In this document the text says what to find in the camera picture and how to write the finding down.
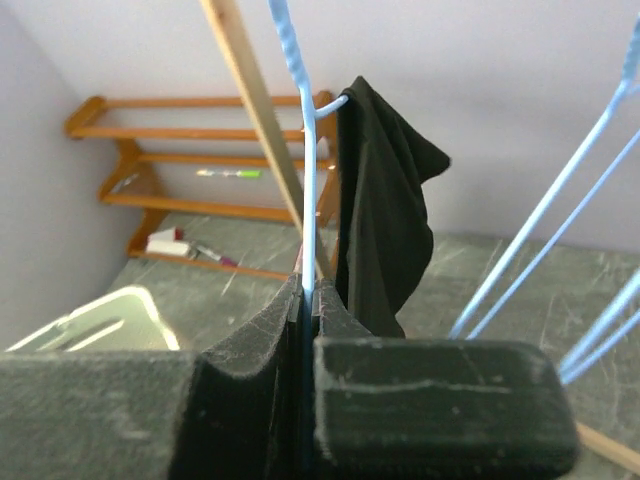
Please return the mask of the black t shirt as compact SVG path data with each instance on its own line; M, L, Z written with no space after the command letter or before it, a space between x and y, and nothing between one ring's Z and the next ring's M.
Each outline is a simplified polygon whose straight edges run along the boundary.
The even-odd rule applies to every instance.
M347 311L380 337L402 338L396 319L432 259L422 191L451 159L362 76L337 111L340 210L335 288Z

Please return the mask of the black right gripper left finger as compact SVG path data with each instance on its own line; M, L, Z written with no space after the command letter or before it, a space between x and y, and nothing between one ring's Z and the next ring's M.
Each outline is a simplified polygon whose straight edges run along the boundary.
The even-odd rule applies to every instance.
M295 479L291 275L227 338L200 350L1 355L5 479Z

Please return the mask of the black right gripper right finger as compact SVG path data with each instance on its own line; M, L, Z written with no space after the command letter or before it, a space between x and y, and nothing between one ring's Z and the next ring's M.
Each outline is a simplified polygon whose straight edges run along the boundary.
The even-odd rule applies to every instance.
M328 282L314 295L321 479L557 479L580 440L552 361L515 341L373 335Z

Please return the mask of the blue hanger of black shirt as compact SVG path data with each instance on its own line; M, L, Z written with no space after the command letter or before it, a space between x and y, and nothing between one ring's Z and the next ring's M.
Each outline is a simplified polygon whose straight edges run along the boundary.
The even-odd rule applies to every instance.
M316 145L318 140L316 121L323 120L330 114L335 113L348 101L348 97L340 95L336 100L330 101L327 106L315 106L311 80L304 65L288 3L285 0L270 0L268 5L288 70L298 89L301 102L305 163L301 274L303 290L307 296L312 296L315 289L315 281L323 272L318 258L320 249L316 231Z

